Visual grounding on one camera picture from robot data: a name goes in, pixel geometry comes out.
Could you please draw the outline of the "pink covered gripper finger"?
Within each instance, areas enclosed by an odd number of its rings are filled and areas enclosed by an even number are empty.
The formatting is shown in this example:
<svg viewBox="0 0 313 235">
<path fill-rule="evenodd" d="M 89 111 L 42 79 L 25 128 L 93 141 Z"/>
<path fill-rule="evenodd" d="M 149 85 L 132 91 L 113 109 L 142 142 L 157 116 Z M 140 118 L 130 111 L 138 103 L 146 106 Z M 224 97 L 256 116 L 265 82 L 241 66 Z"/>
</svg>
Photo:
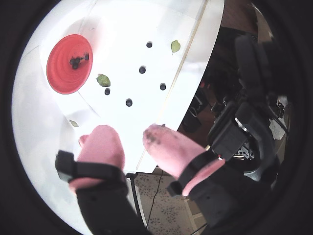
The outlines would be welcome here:
<svg viewBox="0 0 313 235">
<path fill-rule="evenodd" d="M 201 210 L 207 229 L 243 228 L 272 193 L 271 182 L 254 181 L 212 150 L 164 125 L 150 125 L 143 145 L 157 165 L 175 180 L 171 196 L 188 196 Z"/>
<path fill-rule="evenodd" d="M 125 154 L 118 133 L 99 125 L 79 139 L 81 152 L 59 150 L 55 168 L 75 193 L 81 215 L 94 235 L 148 235 L 131 206 L 123 173 Z"/>
</svg>

